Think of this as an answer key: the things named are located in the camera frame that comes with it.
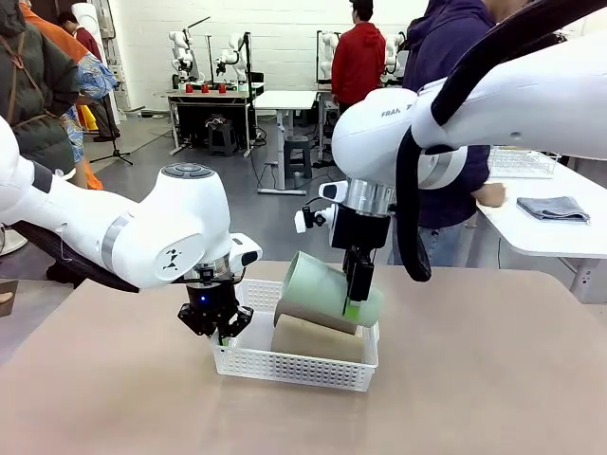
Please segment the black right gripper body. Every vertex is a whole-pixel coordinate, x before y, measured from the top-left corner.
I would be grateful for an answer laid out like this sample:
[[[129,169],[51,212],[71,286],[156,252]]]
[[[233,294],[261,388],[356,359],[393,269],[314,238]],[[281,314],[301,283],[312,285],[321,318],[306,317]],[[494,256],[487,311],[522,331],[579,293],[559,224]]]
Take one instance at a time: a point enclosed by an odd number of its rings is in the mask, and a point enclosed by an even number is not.
[[[391,217],[360,214],[343,205],[337,212],[330,228],[329,245],[349,250],[351,247],[373,250],[386,244]]]

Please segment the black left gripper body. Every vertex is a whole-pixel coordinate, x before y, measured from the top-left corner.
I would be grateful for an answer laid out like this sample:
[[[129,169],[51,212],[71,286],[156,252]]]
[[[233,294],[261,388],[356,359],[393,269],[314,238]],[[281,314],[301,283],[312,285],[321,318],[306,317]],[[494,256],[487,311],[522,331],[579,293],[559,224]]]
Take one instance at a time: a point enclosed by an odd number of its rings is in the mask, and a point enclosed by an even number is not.
[[[217,328],[223,320],[231,319],[235,315],[238,303],[234,284],[221,283],[207,287],[187,285],[186,289],[188,305],[213,313]]]

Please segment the person's left hand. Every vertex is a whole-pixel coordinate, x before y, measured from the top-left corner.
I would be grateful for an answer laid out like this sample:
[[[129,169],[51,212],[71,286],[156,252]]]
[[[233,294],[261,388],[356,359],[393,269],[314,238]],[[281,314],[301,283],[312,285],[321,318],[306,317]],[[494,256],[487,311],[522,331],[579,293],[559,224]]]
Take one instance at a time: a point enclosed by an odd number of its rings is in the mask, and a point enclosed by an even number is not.
[[[489,208],[499,208],[506,201],[506,187],[502,183],[486,183],[475,191],[472,196],[476,202]]]

